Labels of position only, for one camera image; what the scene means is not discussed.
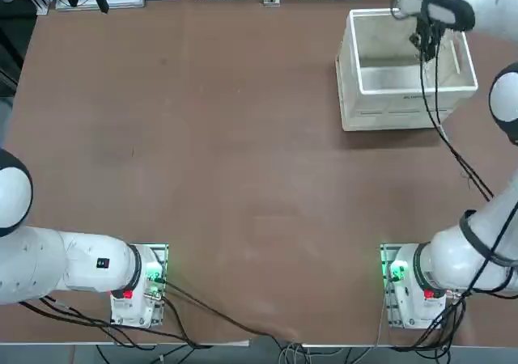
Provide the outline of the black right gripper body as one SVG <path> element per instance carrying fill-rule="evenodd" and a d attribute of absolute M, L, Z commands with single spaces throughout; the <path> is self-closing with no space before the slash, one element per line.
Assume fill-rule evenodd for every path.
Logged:
<path fill-rule="evenodd" d="M 410 35 L 410 43 L 418 50 L 421 61 L 436 58 L 446 27 L 436 21 L 425 21 L 417 18 L 416 28 Z"/>

